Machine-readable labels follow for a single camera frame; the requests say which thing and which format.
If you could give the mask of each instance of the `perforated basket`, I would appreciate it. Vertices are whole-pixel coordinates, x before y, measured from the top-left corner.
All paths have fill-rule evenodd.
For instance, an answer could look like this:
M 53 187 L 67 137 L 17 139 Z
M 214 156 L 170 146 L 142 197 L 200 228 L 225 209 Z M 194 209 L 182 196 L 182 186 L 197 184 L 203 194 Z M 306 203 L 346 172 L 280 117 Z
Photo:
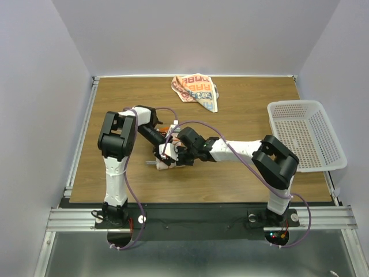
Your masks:
M 298 171 L 328 171 L 347 165 L 341 144 L 319 102 L 272 102 L 268 113 L 273 135 L 299 157 Z

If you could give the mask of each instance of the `wooden table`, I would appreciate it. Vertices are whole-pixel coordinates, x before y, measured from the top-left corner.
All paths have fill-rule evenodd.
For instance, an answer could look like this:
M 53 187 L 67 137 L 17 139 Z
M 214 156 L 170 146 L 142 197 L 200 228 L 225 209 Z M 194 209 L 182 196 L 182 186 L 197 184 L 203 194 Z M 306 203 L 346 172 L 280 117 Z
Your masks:
M 279 100 L 298 99 L 292 78 L 213 78 L 218 87 L 218 113 L 198 103 L 183 103 L 172 91 L 172 78 L 102 78 L 93 104 L 88 129 L 71 193 L 71 203 L 100 203 L 106 191 L 105 168 L 97 138 L 107 111 L 144 105 L 171 107 L 180 121 L 200 119 L 220 130 L 229 140 L 253 141 L 271 134 L 266 106 Z M 170 124 L 173 114 L 158 111 Z M 212 130 L 193 124 L 200 135 Z M 259 202 L 268 190 L 241 163 L 201 162 L 193 167 L 156 170 L 145 164 L 153 160 L 152 145 L 137 137 L 128 165 L 128 179 L 143 203 Z M 297 174 L 293 192 L 308 201 L 331 201 L 323 173 Z M 129 201 L 134 201 L 129 194 Z

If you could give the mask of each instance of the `white wall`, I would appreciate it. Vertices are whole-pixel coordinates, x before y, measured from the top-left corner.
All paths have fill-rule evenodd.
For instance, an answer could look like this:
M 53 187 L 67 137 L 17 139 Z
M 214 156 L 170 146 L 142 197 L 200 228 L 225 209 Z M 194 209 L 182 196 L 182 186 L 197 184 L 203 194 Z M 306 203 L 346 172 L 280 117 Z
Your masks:
M 50 0 L 0 1 L 0 276 L 33 276 L 91 77 Z
M 53 0 L 93 75 L 297 74 L 339 0 Z
M 341 0 L 298 76 L 302 98 L 325 107 L 348 159 L 332 172 L 351 204 L 369 260 L 369 0 Z

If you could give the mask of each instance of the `purple cable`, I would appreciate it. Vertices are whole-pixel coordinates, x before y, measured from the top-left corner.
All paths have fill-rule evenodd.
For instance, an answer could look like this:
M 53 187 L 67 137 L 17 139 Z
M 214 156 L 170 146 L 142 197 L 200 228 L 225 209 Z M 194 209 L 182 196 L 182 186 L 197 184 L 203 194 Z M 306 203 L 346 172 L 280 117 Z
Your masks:
M 168 111 L 171 111 L 174 114 L 175 120 L 178 120 L 178 115 L 175 112 L 175 110 L 173 110 L 172 108 L 159 107 L 159 108 L 155 108 L 155 110 L 168 110 Z
M 133 110 L 133 109 L 131 109 L 131 108 L 124 108 L 123 110 L 131 110 L 134 114 L 135 114 L 135 116 L 136 116 L 136 124 L 135 124 L 135 127 L 134 127 L 134 138 L 133 138 L 133 141 L 135 142 L 136 141 L 136 137 L 137 137 L 137 132 L 138 132 L 138 116 L 137 116 L 137 112 L 135 111 L 135 110 Z M 126 161 L 126 165 L 125 165 L 125 167 L 124 167 L 124 173 L 123 173 L 123 176 L 124 176 L 124 178 L 125 178 L 125 181 L 126 181 L 126 185 L 127 185 L 127 188 L 128 188 L 128 190 L 129 190 L 129 192 L 132 194 L 132 196 L 133 196 L 133 198 L 135 199 L 135 201 L 136 201 L 136 203 L 137 203 L 137 205 L 138 205 L 138 207 L 140 208 L 140 210 L 141 210 L 141 215 L 142 215 L 142 217 L 143 218 L 145 218 L 145 211 L 144 211 L 144 208 L 142 207 L 142 205 L 141 205 L 141 202 L 139 201 L 139 199 L 137 198 L 137 196 L 134 194 L 134 192 L 133 192 L 133 190 L 132 190 L 132 188 L 131 188 L 131 186 L 129 185 L 129 182 L 128 182 L 128 178 L 127 178 L 127 174 L 126 174 L 126 170 L 127 170 L 127 165 L 128 165 L 128 162 L 129 162 L 129 159 L 131 158 L 131 155 L 129 155 L 128 156 L 128 158 L 127 158 L 127 161 Z M 114 248 L 114 249 L 117 249 L 117 250 L 127 250 L 127 249 L 129 249 L 129 248 L 131 248 L 133 245 L 135 245 L 136 244 L 136 242 L 137 241 L 139 241 L 140 240 L 140 238 L 141 238 L 141 236 L 142 236 L 142 232 L 144 231 L 144 228 L 145 228 L 145 225 L 146 225 L 146 221 L 144 221 L 143 222 L 143 224 L 142 224 L 142 226 L 141 226 L 141 229 L 140 229 L 140 232 L 138 233 L 138 235 L 137 235 L 137 237 L 136 237 L 136 239 L 131 243 L 131 244 L 128 244 L 128 245 L 126 245 L 126 246 L 124 246 L 124 247 L 121 247 L 121 248 L 118 248 L 118 247 L 116 247 L 115 245 L 113 245 L 112 246 L 112 244 L 110 244 L 110 246 L 112 247 L 112 248 Z
M 168 136 L 167 136 L 167 139 L 165 141 L 165 146 L 164 146 L 164 149 L 163 149 L 163 153 L 165 153 L 165 149 L 167 147 L 167 144 L 169 142 L 169 139 L 172 135 L 172 133 L 174 132 L 175 129 L 177 129 L 178 127 L 184 125 L 184 124 L 187 124 L 187 123 L 198 123 L 198 124 L 201 124 L 201 125 L 204 125 L 206 127 L 209 127 L 210 129 L 214 130 L 220 137 L 221 139 L 226 143 L 226 145 L 229 147 L 229 149 L 233 152 L 233 154 L 235 154 L 235 156 L 240 160 L 240 162 L 242 162 L 271 192 L 273 192 L 276 196 L 278 196 L 279 198 L 282 198 L 282 199 L 291 199 L 291 196 L 283 196 L 283 195 L 280 195 L 279 193 L 277 193 L 274 188 L 272 186 L 270 186 L 236 151 L 235 149 L 229 145 L 225 139 L 225 137 L 222 135 L 222 133 L 220 133 L 220 131 L 218 131 L 216 128 L 214 128 L 213 126 L 210 126 L 209 124 L 205 123 L 205 122 L 202 122 L 202 121 L 184 121 L 178 125 L 176 125 L 169 133 L 168 133 Z M 293 246 L 296 246 L 297 244 L 301 243 L 306 237 L 307 235 L 310 233 L 310 229 L 311 229 L 311 211 L 310 211 L 310 207 L 307 203 L 307 201 L 298 193 L 291 193 L 291 195 L 294 195 L 294 196 L 297 196 L 298 198 L 300 198 L 306 208 L 307 208 L 307 212 L 308 212 L 308 215 L 309 215 L 309 224 L 308 224 L 308 227 L 307 227 L 307 230 L 305 232 L 305 234 L 301 237 L 301 239 L 299 239 L 298 241 L 290 244 L 290 245 L 275 245 L 276 247 L 281 247 L 281 248 L 290 248 L 290 247 L 293 247 Z
M 292 244 L 289 244 L 289 245 L 275 245 L 275 244 L 272 244 L 272 245 L 275 245 L 276 247 L 280 247 L 280 248 L 291 248 L 291 247 L 296 246 L 297 244 L 301 243 L 307 237 L 307 235 L 310 233 L 310 230 L 311 230 L 311 211 L 310 211 L 309 204 L 307 203 L 307 201 L 300 194 L 298 194 L 298 193 L 291 193 L 291 194 L 294 195 L 294 196 L 297 196 L 298 198 L 300 198 L 304 202 L 304 204 L 307 208 L 307 213 L 309 214 L 309 225 L 307 226 L 307 230 L 306 230 L 305 234 L 298 241 L 296 241 Z

